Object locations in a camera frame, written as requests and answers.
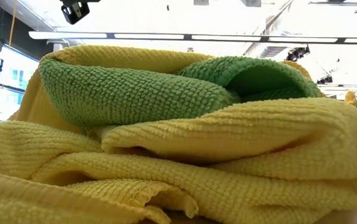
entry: green microfiber cloth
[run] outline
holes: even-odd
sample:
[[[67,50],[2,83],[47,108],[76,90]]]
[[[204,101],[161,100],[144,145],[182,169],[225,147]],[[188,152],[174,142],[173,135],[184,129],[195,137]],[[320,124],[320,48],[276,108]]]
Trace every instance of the green microfiber cloth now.
[[[174,75],[54,59],[39,68],[61,116],[80,127],[195,118],[245,101],[320,96],[296,69],[244,57],[196,62]]]

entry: ceiling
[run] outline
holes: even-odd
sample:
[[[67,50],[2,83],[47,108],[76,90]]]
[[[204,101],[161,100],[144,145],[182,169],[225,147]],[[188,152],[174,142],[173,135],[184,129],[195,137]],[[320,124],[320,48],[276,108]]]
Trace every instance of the ceiling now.
[[[102,0],[90,3],[91,13],[70,25],[60,10],[60,0],[17,0],[17,18],[39,31],[75,32],[149,32],[221,35],[261,34],[266,24],[289,0],[262,0],[262,7],[246,7],[241,0],[209,0],[208,6],[194,6],[193,0]],[[301,34],[310,36],[357,36],[356,6],[326,6],[294,0],[271,27],[270,35]],[[0,0],[0,6],[12,13],[14,0]],[[119,45],[221,55],[242,55],[251,45],[237,42],[190,42],[165,40],[75,40],[79,44]],[[257,44],[250,56],[266,48]],[[357,84],[357,46],[311,45],[311,54],[298,62],[313,79],[331,73],[334,82]],[[275,56],[285,58],[287,50]]]

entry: textured fabric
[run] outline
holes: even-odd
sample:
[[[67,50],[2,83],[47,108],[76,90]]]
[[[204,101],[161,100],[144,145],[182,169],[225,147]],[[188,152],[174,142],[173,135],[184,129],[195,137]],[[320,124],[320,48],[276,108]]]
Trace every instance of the textured fabric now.
[[[308,71],[305,68],[303,68],[301,65],[299,65],[298,63],[293,62],[293,61],[283,61],[282,63],[299,70],[302,73],[304,78],[311,79],[311,75],[308,73]]]
[[[175,58],[149,65],[161,73],[209,60],[90,46],[46,58],[144,70],[132,58],[143,52]],[[169,223],[163,210],[178,210],[228,224],[297,224],[357,209],[357,109],[344,102],[252,101],[197,118],[91,127],[86,136],[42,85],[37,71],[14,115],[30,122],[0,123],[0,223]],[[51,108],[34,108],[41,103]]]
[[[241,101],[320,96],[297,70],[244,57],[203,60],[176,75],[53,59],[39,70],[62,117],[83,127],[195,118]]]

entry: track light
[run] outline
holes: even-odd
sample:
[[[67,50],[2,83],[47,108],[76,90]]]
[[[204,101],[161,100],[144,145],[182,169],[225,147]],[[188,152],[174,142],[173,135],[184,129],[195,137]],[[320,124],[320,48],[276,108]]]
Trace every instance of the track light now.
[[[327,75],[327,76],[317,80],[317,84],[319,84],[319,85],[328,84],[328,83],[333,83],[333,79],[332,79],[331,75]]]
[[[101,0],[60,0],[63,2],[61,8],[66,21],[75,24],[90,13],[88,2],[99,2]]]
[[[297,62],[298,59],[304,58],[305,55],[310,53],[310,48],[308,47],[295,47],[288,51],[288,55],[285,60]]]

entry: light fixture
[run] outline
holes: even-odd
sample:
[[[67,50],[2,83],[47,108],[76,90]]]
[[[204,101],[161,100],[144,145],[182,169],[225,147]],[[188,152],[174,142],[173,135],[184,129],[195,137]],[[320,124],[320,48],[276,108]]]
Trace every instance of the light fixture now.
[[[30,31],[29,36],[33,39],[105,39],[108,37],[104,33],[38,31]]]
[[[357,88],[357,84],[324,84],[318,85],[319,88]]]
[[[288,55],[286,56],[285,60],[297,62],[298,59],[304,58],[304,56],[310,53],[310,48],[308,44],[306,47],[295,47],[288,51]]]
[[[272,42],[296,42],[296,43],[304,43],[307,44],[309,42],[331,42],[334,43],[337,41],[337,38],[327,38],[327,37],[320,37],[320,38],[313,38],[313,37],[270,37],[269,39]]]
[[[261,37],[242,37],[231,35],[193,35],[194,40],[242,40],[242,41],[259,41]]]
[[[69,24],[74,25],[90,13],[88,2],[99,2],[101,0],[60,0],[63,2],[61,10]]]
[[[182,34],[115,34],[116,39],[184,39]]]
[[[331,75],[327,75],[325,77],[320,78],[317,80],[317,84],[327,84],[327,83],[333,83],[333,78]]]

